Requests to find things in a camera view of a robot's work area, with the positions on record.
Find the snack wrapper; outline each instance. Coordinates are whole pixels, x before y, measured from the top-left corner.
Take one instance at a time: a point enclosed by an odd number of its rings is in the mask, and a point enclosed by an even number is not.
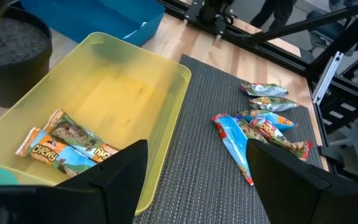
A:
[[[275,114],[267,110],[250,110],[249,112],[240,111],[236,115],[237,119],[244,118],[247,122],[251,122],[256,117],[264,117],[280,131],[286,131],[294,127],[294,123],[289,119],[286,119],[278,114]]]
[[[288,91],[276,84],[247,83],[241,84],[240,89],[249,96],[277,96],[288,95]]]
[[[242,132],[246,135],[247,139],[257,139],[263,143],[268,144],[269,142],[263,137],[258,130],[251,127],[251,125],[242,116],[234,117],[234,120],[240,126]]]
[[[240,168],[242,176],[248,184],[253,185],[254,181],[249,172],[246,158],[247,137],[234,118],[227,114],[218,114],[212,120],[215,122],[216,128],[221,135],[223,144]]]
[[[77,124],[62,109],[57,109],[44,127],[51,136],[74,147],[95,162],[102,162],[118,152],[90,130]]]
[[[271,112],[281,112],[299,106],[292,100],[279,97],[258,97],[249,100],[253,109],[268,110]]]
[[[57,141],[39,128],[31,129],[16,154],[42,161],[70,177],[96,165],[95,162],[81,155],[71,146]]]
[[[250,125],[256,128],[268,141],[289,150],[302,161],[306,161],[309,150],[312,147],[310,141],[291,143],[270,121],[267,121],[263,117],[254,118],[250,122]]]

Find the black pot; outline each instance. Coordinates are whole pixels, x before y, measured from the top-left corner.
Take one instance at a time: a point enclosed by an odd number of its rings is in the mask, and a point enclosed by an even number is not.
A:
[[[0,106],[9,108],[21,99],[49,71],[49,58],[52,54],[52,34],[49,27],[38,17],[15,7],[9,7],[2,18],[25,22],[38,28],[46,35],[42,47],[36,54],[23,61],[0,65]]]

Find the snack bar wrapper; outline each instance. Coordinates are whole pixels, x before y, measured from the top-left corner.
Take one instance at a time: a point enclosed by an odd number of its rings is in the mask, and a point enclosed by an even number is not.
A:
[[[294,127],[294,123],[289,119],[286,119],[278,114],[267,110],[250,110],[250,111],[240,111],[235,118],[241,119],[244,118],[247,122],[251,122],[256,117],[263,117],[266,120],[270,121],[278,130],[286,131]]]
[[[250,125],[256,128],[268,141],[289,150],[302,161],[306,161],[308,158],[309,150],[312,147],[310,141],[291,143],[270,121],[267,121],[263,117],[254,118],[250,122]]]
[[[268,144],[269,142],[263,137],[258,130],[251,127],[251,125],[242,116],[234,117],[234,120],[240,126],[242,132],[246,135],[247,139],[257,139],[263,143]]]
[[[74,147],[95,162],[102,162],[118,152],[90,130],[77,124],[62,109],[57,109],[44,127],[54,138]]]
[[[31,129],[16,154],[42,161],[70,177],[74,177],[96,165],[95,162],[83,156],[71,146],[57,141],[39,128]]]
[[[240,89],[249,96],[277,96],[283,97],[288,95],[288,91],[276,84],[247,83],[241,84]]]
[[[218,114],[214,116],[212,120],[215,122],[224,146],[240,168],[242,176],[248,184],[252,186],[254,181],[252,180],[249,172],[246,158],[247,137],[242,132],[236,121],[227,114]]]
[[[299,106],[298,103],[279,97],[258,97],[249,100],[253,109],[268,110],[271,112],[281,112]]]

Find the rubber mat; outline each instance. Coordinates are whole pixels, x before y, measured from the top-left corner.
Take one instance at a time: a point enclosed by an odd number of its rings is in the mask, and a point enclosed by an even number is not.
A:
[[[268,223],[255,187],[241,176],[211,121],[219,113],[250,109],[239,89],[245,81],[186,55],[180,63],[191,70],[190,85],[154,200],[134,223]],[[307,162],[321,167],[308,109],[280,115],[298,124],[284,135],[312,141]]]

